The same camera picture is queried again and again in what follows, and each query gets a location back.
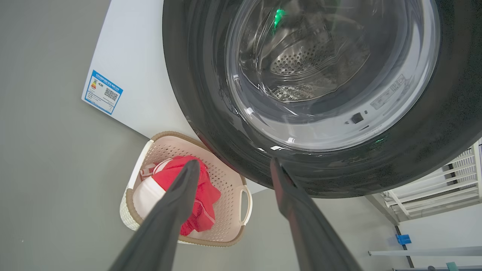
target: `gray floor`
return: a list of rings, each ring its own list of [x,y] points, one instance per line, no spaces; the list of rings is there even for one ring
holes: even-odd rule
[[[243,239],[233,247],[181,244],[174,270],[299,270],[288,221],[278,212],[274,191],[253,196],[253,214]],[[408,268],[406,257],[371,257],[368,250],[399,250],[395,228],[364,197],[315,199],[365,271]]]
[[[0,2],[0,270],[106,270],[132,232],[119,202],[146,138],[80,100],[108,0]],[[274,194],[254,196],[243,240],[180,245],[175,270],[296,270]],[[399,249],[364,198],[317,200],[365,270]]]

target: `washing machine drum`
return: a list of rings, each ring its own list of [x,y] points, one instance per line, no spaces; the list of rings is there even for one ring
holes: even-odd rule
[[[482,130],[480,1],[165,0],[164,55],[201,140],[313,197],[413,181]]]

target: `washing machine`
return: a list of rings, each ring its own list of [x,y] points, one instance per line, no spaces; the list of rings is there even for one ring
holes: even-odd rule
[[[480,1],[141,1],[114,20],[119,1],[99,38],[103,54],[118,57],[96,65],[133,83],[121,83],[131,94],[121,89],[109,108],[124,109],[110,115],[149,135],[163,108],[167,122],[188,123],[219,159],[265,187],[277,157],[312,197],[384,191],[482,136]],[[114,32],[124,43],[106,38]],[[129,52],[118,49],[125,44]]]

